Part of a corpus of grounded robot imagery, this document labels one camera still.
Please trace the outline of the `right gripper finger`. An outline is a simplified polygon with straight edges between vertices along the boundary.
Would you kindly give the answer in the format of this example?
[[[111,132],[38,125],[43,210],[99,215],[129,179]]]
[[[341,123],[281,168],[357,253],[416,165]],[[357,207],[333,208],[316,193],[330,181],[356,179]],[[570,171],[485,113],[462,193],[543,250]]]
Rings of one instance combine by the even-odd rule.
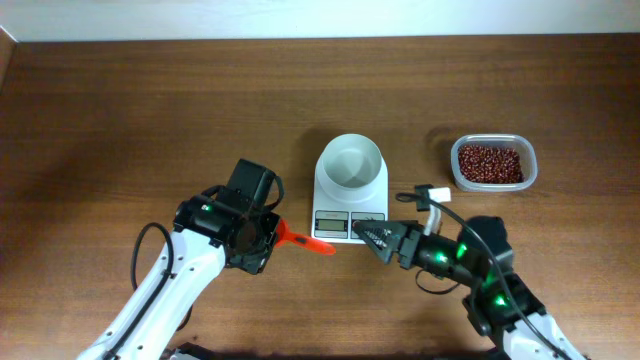
[[[403,237],[410,227],[417,224],[415,220],[356,220],[352,225],[352,231],[363,240],[387,240],[394,235]]]
[[[365,232],[360,235],[360,239],[384,264],[389,264],[393,256],[396,256],[398,261],[401,260],[401,249],[405,238],[405,235],[391,232]]]

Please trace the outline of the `orange measuring scoop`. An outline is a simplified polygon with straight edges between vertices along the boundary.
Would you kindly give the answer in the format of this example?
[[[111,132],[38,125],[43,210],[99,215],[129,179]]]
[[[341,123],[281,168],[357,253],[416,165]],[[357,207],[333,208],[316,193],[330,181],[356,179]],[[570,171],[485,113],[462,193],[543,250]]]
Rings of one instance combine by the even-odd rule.
[[[281,247],[286,243],[291,243],[321,255],[331,256],[336,254],[336,248],[331,244],[310,236],[292,232],[285,219],[279,221],[276,235],[275,247]]]

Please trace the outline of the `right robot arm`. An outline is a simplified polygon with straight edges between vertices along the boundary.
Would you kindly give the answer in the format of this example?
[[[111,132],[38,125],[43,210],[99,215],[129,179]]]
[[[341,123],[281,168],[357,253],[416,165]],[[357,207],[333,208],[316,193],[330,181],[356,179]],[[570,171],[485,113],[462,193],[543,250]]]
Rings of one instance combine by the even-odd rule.
[[[357,220],[353,230],[386,264],[418,268],[466,286],[462,300],[475,331],[491,339],[494,359],[583,359],[554,317],[513,269],[513,250],[499,217],[468,219],[453,240],[426,235],[415,221]]]

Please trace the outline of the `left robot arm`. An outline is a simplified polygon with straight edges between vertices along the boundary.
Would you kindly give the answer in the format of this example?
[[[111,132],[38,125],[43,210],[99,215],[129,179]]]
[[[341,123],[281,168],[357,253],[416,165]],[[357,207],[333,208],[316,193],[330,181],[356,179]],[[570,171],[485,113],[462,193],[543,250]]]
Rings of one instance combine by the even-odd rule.
[[[281,178],[241,159],[229,181],[182,202],[151,270],[82,359],[158,359],[194,302],[223,269],[261,273],[281,218],[267,201]]]

